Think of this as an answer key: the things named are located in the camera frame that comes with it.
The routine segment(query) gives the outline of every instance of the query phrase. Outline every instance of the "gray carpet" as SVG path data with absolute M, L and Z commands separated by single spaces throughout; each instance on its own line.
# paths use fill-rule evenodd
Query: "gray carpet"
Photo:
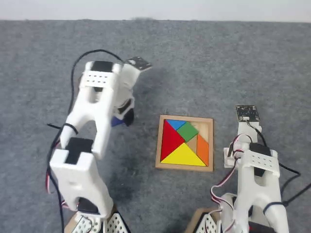
M 133 233 L 179 233 L 214 206 L 209 188 L 227 172 L 223 147 L 237 133 L 236 104 L 256 104 L 268 145 L 310 181 L 311 24 L 199 21 L 0 22 L 0 229 L 60 232 L 56 194 L 44 189 L 46 153 L 70 98 L 69 73 L 83 52 L 140 55 L 154 68 L 134 95 L 135 123 L 113 129 L 98 168 Z M 79 65 L 107 55 L 89 56 Z M 214 119 L 213 173 L 155 169 L 160 114 Z M 93 138 L 87 124 L 81 137 Z M 281 171 L 280 183 L 291 174 Z M 237 174 L 219 194 L 235 192 Z M 310 232 L 310 194 L 288 208 L 291 232 Z

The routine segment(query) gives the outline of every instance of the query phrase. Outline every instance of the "tangram puzzle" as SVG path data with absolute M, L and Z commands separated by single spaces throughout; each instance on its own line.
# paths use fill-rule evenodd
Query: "tangram puzzle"
M 155 166 L 212 171 L 213 120 L 161 115 Z

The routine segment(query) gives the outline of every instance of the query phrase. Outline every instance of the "red triangle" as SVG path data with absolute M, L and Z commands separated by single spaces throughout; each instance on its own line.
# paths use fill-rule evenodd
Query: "red triangle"
M 161 161 L 172 153 L 177 147 L 183 144 L 185 140 L 177 131 L 164 120 L 162 146 L 161 146 Z

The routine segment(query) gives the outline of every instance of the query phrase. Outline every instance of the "circuit board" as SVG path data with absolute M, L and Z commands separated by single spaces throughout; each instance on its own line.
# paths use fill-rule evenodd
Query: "circuit board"
M 239 122 L 245 122 L 245 120 L 248 120 L 249 122 L 259 121 L 256 105 L 236 105 L 235 107 Z
M 132 57 L 131 59 L 126 60 L 126 63 L 131 64 L 136 69 L 140 71 L 146 71 L 152 67 L 152 65 L 141 57 Z

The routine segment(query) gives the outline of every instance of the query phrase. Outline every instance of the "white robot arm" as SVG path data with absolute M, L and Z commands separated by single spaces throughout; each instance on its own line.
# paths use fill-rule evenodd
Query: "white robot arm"
M 224 148 L 225 167 L 233 167 L 232 172 L 211 189 L 212 199 L 220 207 L 217 232 L 288 233 L 286 209 L 281 204 L 277 152 L 257 143 L 261 126 L 255 106 L 238 105 L 237 113 L 238 136 L 229 148 Z M 223 185 L 235 168 L 239 171 L 237 195 L 226 193 L 220 198 L 214 195 L 213 188 Z
M 86 64 L 78 96 L 60 134 L 61 148 L 54 151 L 50 160 L 60 193 L 71 210 L 96 219 L 111 215 L 113 201 L 95 160 L 104 157 L 111 124 L 133 122 L 132 88 L 140 73 L 150 67 L 140 57 L 123 66 L 106 61 Z M 91 120 L 97 130 L 94 141 L 75 137 Z

